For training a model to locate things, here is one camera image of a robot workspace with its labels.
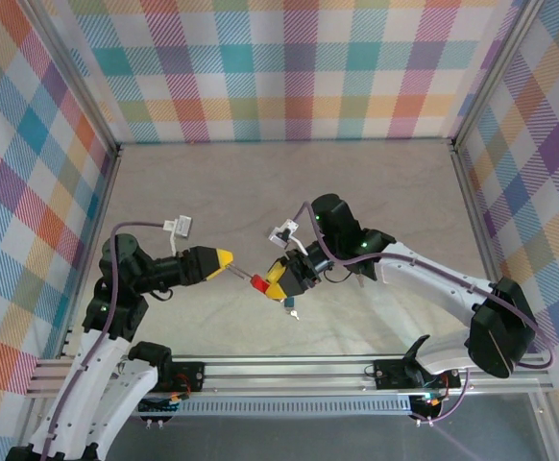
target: plaid wall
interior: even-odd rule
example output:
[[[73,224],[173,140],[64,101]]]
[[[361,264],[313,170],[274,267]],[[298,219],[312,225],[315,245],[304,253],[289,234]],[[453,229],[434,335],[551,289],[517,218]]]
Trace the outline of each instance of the plaid wall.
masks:
[[[43,3],[117,138],[198,142],[447,136],[521,2]]]
[[[16,0],[0,0],[0,460],[73,295],[106,150]]]
[[[467,149],[501,269],[559,354],[559,0],[543,6]],[[552,376],[559,397],[559,363]]]

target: colorful plaid backdrop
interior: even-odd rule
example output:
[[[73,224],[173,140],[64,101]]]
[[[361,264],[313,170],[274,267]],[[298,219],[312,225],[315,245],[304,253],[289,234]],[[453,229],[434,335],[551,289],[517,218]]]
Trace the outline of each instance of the colorful plaid backdrop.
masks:
[[[559,0],[545,3],[467,148],[502,271],[559,354]],[[559,397],[559,364],[552,376]]]
[[[43,3],[116,136],[165,142],[446,136],[521,1]]]
[[[0,0],[0,460],[36,359],[56,344],[106,150],[16,0]]]

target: beige floor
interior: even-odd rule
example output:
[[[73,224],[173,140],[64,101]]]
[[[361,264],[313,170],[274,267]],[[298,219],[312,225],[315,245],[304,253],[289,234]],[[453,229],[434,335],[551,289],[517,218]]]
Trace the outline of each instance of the beige floor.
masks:
[[[230,250],[237,265],[264,274],[281,255],[266,239],[269,229],[292,217],[302,201],[328,192],[345,199],[363,227],[483,276],[441,141],[127,147],[101,242],[121,221],[163,222],[186,214],[194,219],[187,246]],[[169,255],[166,232],[129,231],[151,256]],[[313,239],[306,220],[298,235],[307,243]],[[332,275],[339,278],[341,271]],[[77,325],[99,274],[94,262]],[[228,272],[178,288],[168,303],[150,299],[149,304],[135,339],[184,354],[404,352],[421,334],[460,328],[443,310],[409,292],[369,280],[361,289],[355,278],[323,283],[297,298],[300,321]]]

